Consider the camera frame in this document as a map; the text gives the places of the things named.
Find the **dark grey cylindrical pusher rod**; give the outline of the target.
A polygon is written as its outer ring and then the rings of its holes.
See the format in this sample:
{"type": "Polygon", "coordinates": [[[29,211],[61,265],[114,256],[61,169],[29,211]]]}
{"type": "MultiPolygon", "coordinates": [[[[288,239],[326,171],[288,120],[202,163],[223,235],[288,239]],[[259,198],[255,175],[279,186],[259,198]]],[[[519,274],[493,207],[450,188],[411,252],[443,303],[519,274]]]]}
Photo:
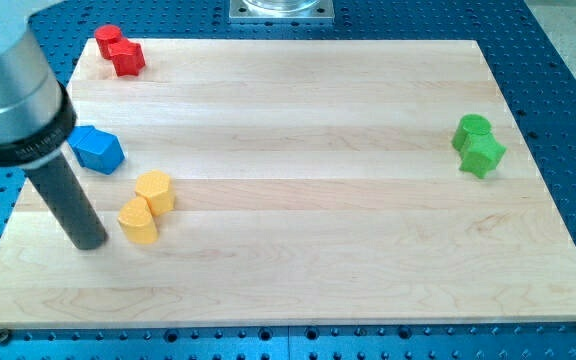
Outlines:
{"type": "Polygon", "coordinates": [[[100,218],[61,152],[24,172],[77,249],[97,249],[106,241],[100,218]]]}

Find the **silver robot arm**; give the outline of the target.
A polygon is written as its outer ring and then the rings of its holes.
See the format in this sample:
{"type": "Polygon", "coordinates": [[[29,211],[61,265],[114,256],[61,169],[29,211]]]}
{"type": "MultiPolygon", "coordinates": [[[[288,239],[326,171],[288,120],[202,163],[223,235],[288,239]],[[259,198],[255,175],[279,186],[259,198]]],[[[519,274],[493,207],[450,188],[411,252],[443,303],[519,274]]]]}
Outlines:
{"type": "Polygon", "coordinates": [[[0,167],[21,168],[74,246],[92,250],[107,233],[61,151],[76,112],[29,26],[56,3],[0,0],[0,167]]]}

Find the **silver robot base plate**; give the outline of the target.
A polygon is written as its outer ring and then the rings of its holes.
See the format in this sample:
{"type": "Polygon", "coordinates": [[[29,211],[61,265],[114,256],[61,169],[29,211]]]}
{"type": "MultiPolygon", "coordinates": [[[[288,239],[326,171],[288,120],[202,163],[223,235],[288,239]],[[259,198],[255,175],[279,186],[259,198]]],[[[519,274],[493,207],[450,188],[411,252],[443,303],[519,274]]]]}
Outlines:
{"type": "Polygon", "coordinates": [[[332,23],[335,19],[332,0],[229,0],[231,23],[332,23]]]}

